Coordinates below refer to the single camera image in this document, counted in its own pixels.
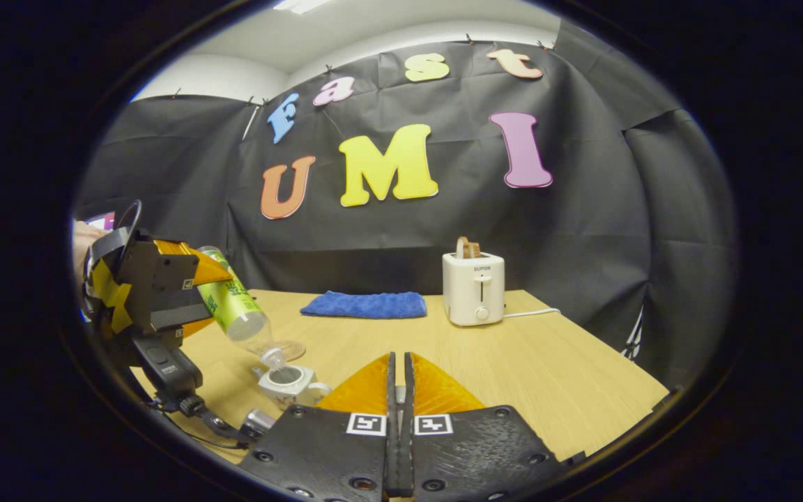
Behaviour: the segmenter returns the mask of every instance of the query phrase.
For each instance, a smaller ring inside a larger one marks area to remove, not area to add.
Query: wire
[[[172,420],[172,417],[170,417],[169,414],[167,414],[168,412],[166,410],[156,406],[154,403],[147,403],[147,406],[149,406],[152,410],[156,410],[156,411],[158,411],[160,413],[163,413],[163,417],[165,417],[166,420],[169,420],[169,422],[171,422],[172,425],[175,425],[176,427],[178,427],[179,431],[184,432],[188,436],[191,436],[192,438],[197,439],[198,441],[200,441],[202,443],[206,443],[208,445],[213,445],[214,447],[226,448],[226,449],[247,449],[246,447],[240,446],[239,444],[236,445],[236,446],[233,446],[233,445],[220,445],[219,443],[215,443],[215,442],[209,441],[209,439],[204,439],[204,438],[201,438],[200,436],[195,436],[192,433],[190,433],[188,431],[185,431],[185,429],[182,429],[181,425],[178,425],[178,423],[176,423],[175,420]]]
[[[559,311],[560,309],[558,308],[545,308],[544,310],[536,310],[534,312],[519,312],[518,314],[505,314],[504,317],[520,317],[520,315],[548,314],[548,312],[559,312]]]
[[[128,248],[128,244],[132,241],[132,236],[135,235],[135,229],[138,227],[138,220],[141,218],[141,201],[139,199],[135,199],[132,201],[131,205],[128,209],[125,210],[125,213],[122,213],[120,220],[117,222],[117,226],[115,228],[121,228],[122,220],[125,219],[125,216],[132,210],[134,207],[135,209],[135,216],[132,218],[132,225],[128,229],[128,239],[125,241],[125,245],[123,246],[122,250],[120,251],[120,259],[117,260],[116,268],[120,267],[122,264],[122,259],[125,255],[125,249]]]

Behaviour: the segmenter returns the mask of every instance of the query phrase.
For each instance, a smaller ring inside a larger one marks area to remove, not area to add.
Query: yellow letter m
[[[439,185],[429,177],[427,164],[427,124],[411,124],[395,131],[392,141],[382,155],[367,136],[350,137],[340,143],[340,152],[346,156],[346,192],[340,198],[345,207],[362,206],[370,194],[384,200],[389,193],[392,177],[398,171],[399,180],[392,189],[396,198],[433,197]]]

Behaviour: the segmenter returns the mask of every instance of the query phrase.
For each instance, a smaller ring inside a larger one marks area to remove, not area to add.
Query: ceiling
[[[560,23],[557,16],[522,0],[331,0],[304,14],[268,7],[190,53],[242,57],[292,73],[359,40],[448,20],[491,20],[541,29]]]

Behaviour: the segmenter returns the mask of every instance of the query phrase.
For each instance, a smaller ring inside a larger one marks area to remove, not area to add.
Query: white cable
[[[548,314],[548,312],[559,312],[558,308],[545,308],[544,310],[536,310],[534,312],[520,312],[519,314],[504,314],[504,317],[520,317],[520,315],[535,315],[535,314]]]
[[[254,110],[252,110],[252,115],[250,115],[250,121],[248,121],[248,123],[246,123],[246,128],[243,130],[243,137],[241,137],[241,139],[240,139],[241,141],[246,139],[246,133],[248,133],[250,131],[250,125],[252,124],[252,119],[256,118],[256,112],[258,112],[258,111],[259,111],[259,106],[256,106],[254,108]]]

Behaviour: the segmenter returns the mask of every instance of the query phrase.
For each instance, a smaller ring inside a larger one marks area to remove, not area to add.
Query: blue towel
[[[418,293],[380,293],[344,295],[328,291],[300,310],[306,315],[363,317],[366,319],[404,319],[427,315],[427,302]]]

